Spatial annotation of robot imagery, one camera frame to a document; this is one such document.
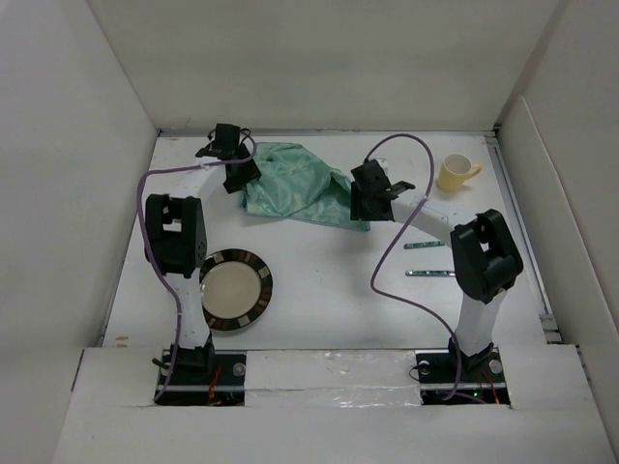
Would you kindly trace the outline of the green patterned cloth napkin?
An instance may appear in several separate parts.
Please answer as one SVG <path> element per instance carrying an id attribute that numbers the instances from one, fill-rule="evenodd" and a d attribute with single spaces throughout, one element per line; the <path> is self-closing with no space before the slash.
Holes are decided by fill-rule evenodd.
<path id="1" fill-rule="evenodd" d="M 349 178 L 303 145 L 260 142 L 253 160 L 261 176 L 243 188 L 240 208 L 246 214 L 370 231 L 368 222 L 350 218 Z"/>

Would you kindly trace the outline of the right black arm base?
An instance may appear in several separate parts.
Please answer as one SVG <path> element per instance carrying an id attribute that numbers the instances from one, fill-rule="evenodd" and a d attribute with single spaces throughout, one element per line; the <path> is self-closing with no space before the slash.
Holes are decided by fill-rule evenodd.
<path id="1" fill-rule="evenodd" d="M 490 344 L 457 361 L 455 346 L 415 351 L 409 376 L 419 383 L 423 406 L 511 404 L 499 350 Z"/>

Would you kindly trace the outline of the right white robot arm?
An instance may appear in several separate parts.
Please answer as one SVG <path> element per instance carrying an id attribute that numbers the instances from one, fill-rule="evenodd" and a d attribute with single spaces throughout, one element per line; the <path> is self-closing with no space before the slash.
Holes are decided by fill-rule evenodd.
<path id="1" fill-rule="evenodd" d="M 376 159 L 354 168 L 352 176 L 353 220 L 412 226 L 451 249 L 463 300 L 455 330 L 459 349 L 447 357 L 447 368 L 456 379 L 470 380 L 482 369 L 480 355 L 492 344 L 505 294 L 523 271 L 507 221 L 495 209 L 475 213 L 416 193 L 408 182 L 393 184 Z"/>

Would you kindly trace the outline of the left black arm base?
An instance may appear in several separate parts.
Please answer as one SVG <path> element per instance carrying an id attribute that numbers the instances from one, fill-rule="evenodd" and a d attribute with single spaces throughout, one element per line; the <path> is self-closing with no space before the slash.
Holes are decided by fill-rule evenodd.
<path id="1" fill-rule="evenodd" d="M 160 406 L 244 406 L 248 353 L 219 351 L 213 345 L 194 350 L 174 346 L 152 363 L 158 368 L 154 403 Z"/>

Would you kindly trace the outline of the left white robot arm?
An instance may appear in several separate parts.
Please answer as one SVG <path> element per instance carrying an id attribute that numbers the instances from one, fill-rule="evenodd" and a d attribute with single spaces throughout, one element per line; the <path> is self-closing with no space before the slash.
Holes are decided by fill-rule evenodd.
<path id="1" fill-rule="evenodd" d="M 137 217 L 147 261 L 176 304 L 177 329 L 171 351 L 182 371 L 201 384 L 215 374 L 211 331 L 200 296 L 199 269 L 207 254 L 202 201 L 213 190 L 241 187 L 256 177 L 257 144 L 251 131 L 218 124 L 190 166 L 153 169 L 136 193 Z"/>

